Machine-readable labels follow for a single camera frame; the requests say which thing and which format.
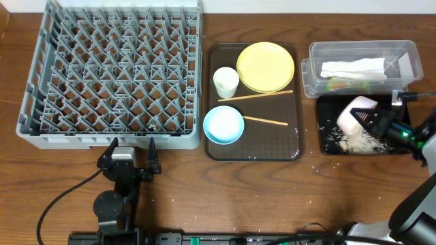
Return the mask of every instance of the clear plastic container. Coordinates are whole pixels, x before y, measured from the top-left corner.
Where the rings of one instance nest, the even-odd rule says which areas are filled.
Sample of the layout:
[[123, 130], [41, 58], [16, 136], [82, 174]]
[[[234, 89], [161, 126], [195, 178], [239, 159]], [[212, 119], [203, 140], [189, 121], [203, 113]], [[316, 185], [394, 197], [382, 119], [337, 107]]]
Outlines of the clear plastic container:
[[[308, 97], [331, 93], [390, 93], [423, 77], [418, 50], [412, 41], [318, 42], [311, 44], [309, 53], [309, 60], [302, 63], [303, 86]], [[320, 76], [323, 62], [351, 62], [363, 58], [385, 58], [387, 79], [332, 80]]]

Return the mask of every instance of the wooden table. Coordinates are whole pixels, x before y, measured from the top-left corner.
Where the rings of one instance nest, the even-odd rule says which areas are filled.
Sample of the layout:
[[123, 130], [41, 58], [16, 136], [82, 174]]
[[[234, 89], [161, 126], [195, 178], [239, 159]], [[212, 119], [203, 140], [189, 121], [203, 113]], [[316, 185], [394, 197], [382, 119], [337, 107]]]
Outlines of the wooden table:
[[[0, 244], [36, 244], [35, 228], [44, 208], [96, 172], [96, 160], [104, 151], [40, 150], [16, 135], [41, 19], [41, 14], [12, 14], [0, 46]], [[425, 75], [409, 88], [436, 91], [435, 16], [207, 14], [204, 22], [204, 57], [217, 42], [289, 42], [301, 62], [312, 42], [410, 39], [418, 46]], [[220, 163], [209, 159], [203, 146], [158, 150], [163, 174], [142, 185], [138, 222], [151, 231], [291, 233], [309, 222], [336, 229], [349, 221], [389, 219], [426, 180], [428, 169], [410, 155], [323, 155], [314, 120], [315, 99], [302, 97], [305, 153], [300, 160]], [[411, 103], [413, 124], [420, 123], [434, 105], [434, 97]], [[146, 151], [137, 154], [145, 161]], [[72, 231], [96, 231], [94, 199], [112, 187], [100, 175], [58, 202], [42, 227], [45, 243], [66, 244]]]

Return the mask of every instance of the dish rack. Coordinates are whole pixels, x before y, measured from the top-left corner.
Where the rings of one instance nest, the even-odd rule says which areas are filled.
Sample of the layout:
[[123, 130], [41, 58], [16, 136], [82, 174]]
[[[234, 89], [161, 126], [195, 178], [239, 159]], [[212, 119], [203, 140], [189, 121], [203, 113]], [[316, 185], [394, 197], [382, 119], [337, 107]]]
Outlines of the dish rack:
[[200, 144], [202, 9], [46, 5], [17, 134], [38, 148]]

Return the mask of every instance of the white cup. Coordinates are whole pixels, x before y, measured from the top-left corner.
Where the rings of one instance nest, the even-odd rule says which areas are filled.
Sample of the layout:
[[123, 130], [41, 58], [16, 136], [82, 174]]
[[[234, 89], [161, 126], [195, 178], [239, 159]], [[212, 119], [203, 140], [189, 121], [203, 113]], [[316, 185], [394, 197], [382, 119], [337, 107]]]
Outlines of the white cup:
[[359, 96], [342, 111], [341, 115], [338, 117], [337, 124], [342, 129], [342, 131], [347, 135], [352, 135], [358, 133], [363, 127], [360, 123], [349, 113], [353, 108], [361, 109], [373, 109], [377, 106], [377, 102], [372, 99], [368, 99], [363, 96]]
[[238, 88], [238, 72], [230, 67], [221, 67], [213, 74], [213, 84], [221, 98], [229, 99], [233, 97]]

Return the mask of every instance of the wooden chopstick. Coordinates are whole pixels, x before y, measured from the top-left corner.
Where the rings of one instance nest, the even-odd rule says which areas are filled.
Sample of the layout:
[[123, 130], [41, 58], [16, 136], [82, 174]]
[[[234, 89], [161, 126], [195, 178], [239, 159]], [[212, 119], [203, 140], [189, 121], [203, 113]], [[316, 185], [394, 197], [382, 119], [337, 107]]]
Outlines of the wooden chopstick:
[[248, 119], [248, 120], [256, 120], [256, 121], [263, 122], [263, 123], [272, 123], [272, 124], [276, 124], [276, 125], [287, 126], [287, 122], [279, 122], [279, 121], [268, 120], [268, 119], [263, 119], [263, 118], [254, 118], [252, 116], [243, 116], [243, 118]]
[[256, 98], [256, 97], [263, 97], [263, 96], [270, 96], [270, 95], [282, 95], [286, 93], [293, 93], [292, 90], [290, 91], [279, 91], [279, 92], [273, 92], [273, 93], [263, 93], [259, 95], [247, 95], [247, 96], [240, 96], [240, 97], [233, 97], [229, 99], [218, 99], [218, 102], [221, 101], [232, 101], [232, 100], [238, 100], [238, 99], [250, 99], [250, 98]]

